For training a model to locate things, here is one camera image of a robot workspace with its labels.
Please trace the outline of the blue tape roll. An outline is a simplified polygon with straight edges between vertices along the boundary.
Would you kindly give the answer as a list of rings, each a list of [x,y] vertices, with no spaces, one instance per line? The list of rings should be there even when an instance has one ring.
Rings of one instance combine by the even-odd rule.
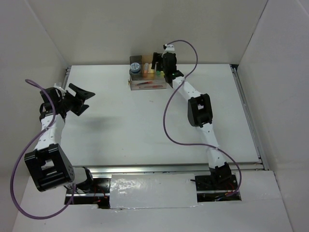
[[[130,70],[129,73],[130,74],[139,74],[142,70],[142,65],[138,62],[132,62],[130,64]]]

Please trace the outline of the orange grey highlighter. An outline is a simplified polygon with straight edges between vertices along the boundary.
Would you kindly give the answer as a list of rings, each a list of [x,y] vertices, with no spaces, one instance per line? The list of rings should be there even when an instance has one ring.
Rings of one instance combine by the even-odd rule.
[[[149,63],[145,63],[143,66],[143,73],[149,73]]]

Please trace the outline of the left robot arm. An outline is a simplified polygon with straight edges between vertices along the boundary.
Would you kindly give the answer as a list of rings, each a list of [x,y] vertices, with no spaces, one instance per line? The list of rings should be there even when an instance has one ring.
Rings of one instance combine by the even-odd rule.
[[[89,107],[85,101],[95,94],[74,84],[69,84],[69,88],[75,92],[74,95],[58,86],[40,90],[43,99],[39,117],[42,134],[34,150],[24,156],[28,171],[40,192],[72,183],[77,192],[89,193],[95,188],[90,170],[86,167],[74,168],[60,145],[67,113],[80,116]]]

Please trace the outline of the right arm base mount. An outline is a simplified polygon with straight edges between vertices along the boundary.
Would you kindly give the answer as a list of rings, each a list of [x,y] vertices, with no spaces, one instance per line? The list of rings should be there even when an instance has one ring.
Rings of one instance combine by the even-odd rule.
[[[238,181],[235,174],[222,183],[215,183],[211,175],[195,175],[190,179],[196,186],[197,202],[224,202],[240,201],[240,193],[234,193],[238,187]]]

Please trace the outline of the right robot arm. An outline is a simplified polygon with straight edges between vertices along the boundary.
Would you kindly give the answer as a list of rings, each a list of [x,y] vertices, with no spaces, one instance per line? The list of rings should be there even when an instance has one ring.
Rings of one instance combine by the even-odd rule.
[[[219,150],[218,142],[213,130],[213,112],[211,99],[207,93],[196,90],[177,67],[176,54],[154,52],[152,69],[156,68],[164,73],[166,83],[180,93],[187,101],[187,118],[189,124],[201,134],[202,144],[210,148],[208,165],[211,173],[211,185],[215,189],[222,189],[231,178],[231,169]]]

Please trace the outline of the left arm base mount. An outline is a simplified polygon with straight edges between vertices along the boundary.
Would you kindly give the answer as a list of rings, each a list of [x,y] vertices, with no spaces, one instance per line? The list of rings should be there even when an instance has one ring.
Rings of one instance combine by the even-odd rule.
[[[108,177],[94,178],[86,167],[74,168],[75,186],[67,184],[64,204],[96,205],[101,209],[110,208],[110,184]]]

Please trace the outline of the red gel pen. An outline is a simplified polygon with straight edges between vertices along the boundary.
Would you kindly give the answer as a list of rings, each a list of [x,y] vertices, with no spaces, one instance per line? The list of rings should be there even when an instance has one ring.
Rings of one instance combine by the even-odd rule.
[[[164,85],[139,86],[139,89],[165,89]]]

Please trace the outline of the clear red pen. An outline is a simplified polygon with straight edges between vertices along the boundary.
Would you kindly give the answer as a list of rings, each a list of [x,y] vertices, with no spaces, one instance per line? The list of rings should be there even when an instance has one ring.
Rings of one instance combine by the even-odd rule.
[[[142,85],[147,85],[147,84],[153,84],[153,82],[152,81],[142,82],[142,83],[136,84],[136,86],[142,86]]]

